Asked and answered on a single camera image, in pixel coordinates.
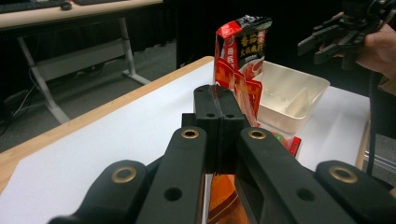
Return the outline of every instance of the desk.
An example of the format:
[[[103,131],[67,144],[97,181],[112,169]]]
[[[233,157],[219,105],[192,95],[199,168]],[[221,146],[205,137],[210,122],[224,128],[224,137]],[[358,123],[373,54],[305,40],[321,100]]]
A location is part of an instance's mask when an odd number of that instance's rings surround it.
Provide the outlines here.
[[[45,27],[47,30],[52,30],[54,27],[68,28],[70,25],[75,25],[76,21],[79,24],[84,21],[90,24],[93,21],[124,17],[132,9],[157,6],[161,3],[163,0],[129,0],[83,7],[72,3],[73,8],[69,11],[52,7],[0,14],[0,34],[19,36],[27,35],[29,32],[42,32]]]
[[[50,93],[46,82],[51,79],[125,55],[128,62],[128,69],[125,70],[124,75],[142,84],[149,83],[149,80],[139,76],[134,70],[131,44],[126,21],[122,17],[122,13],[144,6],[158,5],[162,2],[162,0],[130,0],[83,7],[72,3],[72,10],[69,11],[61,11],[59,7],[52,7],[0,14],[0,32],[5,34],[11,32],[17,36],[23,54],[35,76],[35,80],[46,98],[48,110],[60,123],[64,123],[69,121],[69,117],[56,104]],[[51,30],[60,29],[60,27],[64,29],[64,23],[66,21],[74,22],[75,25],[78,21],[78,24],[81,25],[80,20],[111,15],[118,12],[120,14],[117,17],[113,15],[113,17],[120,20],[121,39],[99,46],[79,50],[46,61],[35,62],[23,40],[24,35],[40,34],[40,32],[43,32],[44,27]],[[101,20],[87,21],[92,23]]]
[[[1,153],[0,188],[7,188],[0,196],[0,223],[43,223],[71,214],[109,164],[156,160],[180,128],[181,114],[193,112],[193,90],[212,84],[212,74],[213,58],[204,57]],[[368,99],[331,87],[317,109],[299,133],[297,159],[310,169],[335,159],[355,164],[363,155]]]

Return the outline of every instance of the gray carpet floor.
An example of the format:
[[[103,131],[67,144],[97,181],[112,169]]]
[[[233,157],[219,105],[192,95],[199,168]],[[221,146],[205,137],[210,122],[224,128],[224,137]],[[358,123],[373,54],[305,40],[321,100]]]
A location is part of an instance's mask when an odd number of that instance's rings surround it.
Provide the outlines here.
[[[176,41],[134,53],[136,73],[150,81],[176,70],[176,64]],[[105,63],[99,69],[53,79],[48,82],[49,90],[58,106],[73,119],[141,87],[142,84],[122,75],[126,68],[124,58],[120,58]],[[60,123],[46,108],[42,94],[33,88],[15,119],[0,126],[0,133],[3,133],[0,152],[58,125]]]

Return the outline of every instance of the red snack package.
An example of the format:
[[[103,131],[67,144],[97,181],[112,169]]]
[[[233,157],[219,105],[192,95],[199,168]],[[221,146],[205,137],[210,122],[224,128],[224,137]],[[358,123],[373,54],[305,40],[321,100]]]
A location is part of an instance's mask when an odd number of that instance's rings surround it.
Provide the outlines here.
[[[215,81],[234,91],[251,126],[257,126],[262,95],[262,84],[253,78],[262,72],[265,35],[271,24],[267,17],[245,16],[224,24],[216,35]]]

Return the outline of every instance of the metal table leg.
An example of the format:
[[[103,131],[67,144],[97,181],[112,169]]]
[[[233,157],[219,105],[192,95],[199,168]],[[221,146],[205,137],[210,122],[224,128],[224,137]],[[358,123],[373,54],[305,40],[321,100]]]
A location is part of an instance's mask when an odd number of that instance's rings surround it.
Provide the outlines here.
[[[126,27],[125,18],[120,18],[119,21],[120,21],[122,45],[128,63],[128,70],[125,70],[123,74],[139,83],[142,83],[143,85],[146,85],[151,81],[139,76],[134,70],[134,57],[132,56],[131,43],[128,36],[128,30]]]
[[[66,116],[66,114],[62,111],[62,109],[55,103],[55,101],[52,98],[52,95],[50,93],[50,89],[47,86],[46,81],[44,78],[40,75],[38,68],[35,64],[35,61],[33,60],[32,55],[30,54],[29,49],[26,46],[25,41],[23,40],[23,37],[20,36],[18,37],[18,42],[21,46],[21,49],[23,51],[23,54],[29,64],[30,69],[33,72],[33,75],[35,76],[35,80],[38,83],[38,86],[43,93],[44,97],[47,100],[47,108],[48,110],[52,113],[52,115],[60,122],[60,123],[65,123],[70,120],[69,117]]]

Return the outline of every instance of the bolt hole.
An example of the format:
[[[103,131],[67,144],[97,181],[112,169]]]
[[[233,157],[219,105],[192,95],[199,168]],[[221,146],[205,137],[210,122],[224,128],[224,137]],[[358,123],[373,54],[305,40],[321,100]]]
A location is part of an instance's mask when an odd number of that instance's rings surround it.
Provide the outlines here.
[[[195,136],[195,132],[193,132],[193,131],[187,131],[187,132],[186,132],[186,135],[189,136],[189,137]]]
[[[125,178],[125,177],[127,177],[128,175],[131,175],[131,174],[132,174],[132,172],[130,170],[121,170],[121,171],[119,171],[117,173],[117,177],[118,178]]]
[[[174,202],[181,198],[182,192],[180,189],[170,188],[165,191],[163,196],[165,197],[166,200],[170,202]]]
[[[338,174],[339,176],[343,177],[343,178],[350,178],[351,177],[351,175],[347,171],[344,171],[344,170],[336,170],[335,173]]]
[[[306,202],[312,202],[315,200],[315,195],[308,189],[297,189],[297,196]]]

